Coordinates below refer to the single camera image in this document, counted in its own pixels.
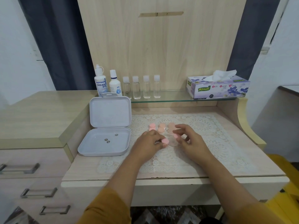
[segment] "small transparent bottle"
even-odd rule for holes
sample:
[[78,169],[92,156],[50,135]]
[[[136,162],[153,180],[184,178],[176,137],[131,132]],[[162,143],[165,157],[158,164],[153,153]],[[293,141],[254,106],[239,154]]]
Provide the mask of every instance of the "small transparent bottle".
[[149,75],[143,76],[143,97],[150,98],[150,77],[149,77]]
[[140,99],[140,83],[138,82],[138,76],[133,76],[133,98]]
[[123,77],[123,95],[132,99],[131,84],[128,76]]
[[161,83],[160,83],[160,75],[154,75],[154,97],[161,97]]

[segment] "glass shelf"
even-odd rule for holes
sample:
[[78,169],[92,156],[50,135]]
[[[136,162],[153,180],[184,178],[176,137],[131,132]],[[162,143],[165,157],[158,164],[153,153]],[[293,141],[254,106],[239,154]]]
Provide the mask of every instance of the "glass shelf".
[[186,90],[162,90],[161,97],[155,98],[153,92],[151,92],[150,98],[144,98],[141,93],[141,98],[135,100],[131,99],[132,103],[154,103],[154,102],[184,102],[184,101],[222,101],[222,100],[234,100],[235,97],[220,98],[220,99],[208,99],[208,100],[194,100]]

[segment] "hand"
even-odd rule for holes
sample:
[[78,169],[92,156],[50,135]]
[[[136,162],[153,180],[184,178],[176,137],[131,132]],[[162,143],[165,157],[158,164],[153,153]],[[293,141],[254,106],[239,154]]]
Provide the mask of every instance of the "hand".
[[181,136],[183,134],[187,135],[186,139],[178,137],[176,140],[181,144],[182,149],[191,160],[202,166],[212,158],[215,158],[202,137],[192,127],[186,124],[178,124],[176,128],[180,129],[174,130],[173,133]]
[[142,166],[145,162],[149,161],[156,152],[167,146],[167,144],[161,142],[164,138],[163,135],[160,135],[155,130],[151,130],[150,132],[145,131],[137,138],[130,155],[134,157],[134,160],[140,162],[140,166]]

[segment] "person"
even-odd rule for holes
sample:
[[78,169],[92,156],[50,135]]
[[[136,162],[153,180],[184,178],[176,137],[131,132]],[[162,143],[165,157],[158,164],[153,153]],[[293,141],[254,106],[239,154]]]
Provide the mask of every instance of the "person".
[[[178,137],[177,141],[186,155],[207,173],[230,223],[283,223],[231,175],[189,125],[178,124],[176,128],[173,133],[187,135],[186,139]],[[167,146],[161,142],[164,138],[155,130],[144,132],[107,185],[86,208],[78,224],[131,223],[129,208],[138,171],[158,150]],[[207,218],[200,223],[220,222]]]

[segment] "curved wooden side panel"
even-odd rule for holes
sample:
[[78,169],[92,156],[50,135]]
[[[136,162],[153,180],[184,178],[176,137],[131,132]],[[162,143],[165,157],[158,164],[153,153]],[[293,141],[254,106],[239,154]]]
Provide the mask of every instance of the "curved wooden side panel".
[[249,126],[246,117],[246,103],[247,98],[238,97],[236,100],[218,101],[217,107],[222,110],[260,149],[263,150],[267,143]]

